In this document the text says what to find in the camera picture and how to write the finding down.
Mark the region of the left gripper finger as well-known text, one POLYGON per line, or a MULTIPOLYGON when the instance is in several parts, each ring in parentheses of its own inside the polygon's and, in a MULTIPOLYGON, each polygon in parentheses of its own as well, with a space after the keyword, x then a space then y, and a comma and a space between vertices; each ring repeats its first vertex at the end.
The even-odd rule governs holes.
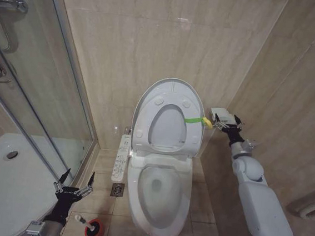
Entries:
POLYGON ((92 173, 92 175, 91 175, 91 177, 90 177, 90 179, 88 181, 88 184, 85 187, 75 191, 75 195, 77 197, 83 198, 83 197, 85 197, 85 196, 87 196, 87 195, 89 195, 90 193, 93 192, 93 187, 92 186, 93 186, 93 183, 94 183, 94 174, 95 174, 95 172, 92 173))
POLYGON ((53 185, 55 187, 56 193, 62 193, 64 188, 64 182, 69 176, 71 169, 69 168, 65 173, 61 175, 57 182, 54 182, 53 185))

